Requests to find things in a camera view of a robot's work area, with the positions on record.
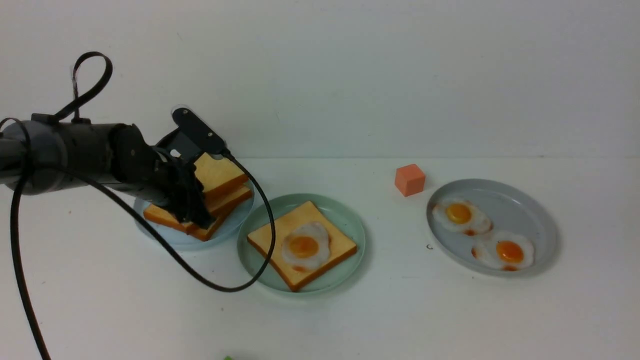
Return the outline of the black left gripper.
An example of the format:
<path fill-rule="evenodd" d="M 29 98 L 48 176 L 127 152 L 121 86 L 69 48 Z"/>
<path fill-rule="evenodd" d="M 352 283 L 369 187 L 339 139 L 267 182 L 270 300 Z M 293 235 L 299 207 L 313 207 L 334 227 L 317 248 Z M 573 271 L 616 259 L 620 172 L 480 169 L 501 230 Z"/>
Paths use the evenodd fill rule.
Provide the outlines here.
<path fill-rule="evenodd" d="M 162 148 L 154 147 L 153 150 L 160 159 L 157 168 L 166 178 L 168 201 L 162 208 L 173 214 L 179 223 L 209 228 L 215 217 L 206 206 L 203 186 L 195 175 L 194 162 L 174 157 Z"/>

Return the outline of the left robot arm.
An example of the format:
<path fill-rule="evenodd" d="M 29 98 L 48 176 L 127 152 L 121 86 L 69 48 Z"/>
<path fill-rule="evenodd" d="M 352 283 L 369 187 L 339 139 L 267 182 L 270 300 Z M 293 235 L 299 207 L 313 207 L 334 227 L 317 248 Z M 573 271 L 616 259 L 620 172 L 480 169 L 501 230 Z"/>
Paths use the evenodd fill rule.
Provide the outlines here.
<path fill-rule="evenodd" d="M 204 185 L 193 160 L 171 155 L 164 146 L 146 143 L 137 126 L 92 124 L 89 120 L 53 123 L 40 114 L 8 121 L 1 132 L 1 183 L 15 189 L 26 166 L 34 173 L 27 195 L 83 186 L 55 164 L 94 182 L 159 207 L 179 223 L 208 228 L 215 219 L 206 205 Z"/>

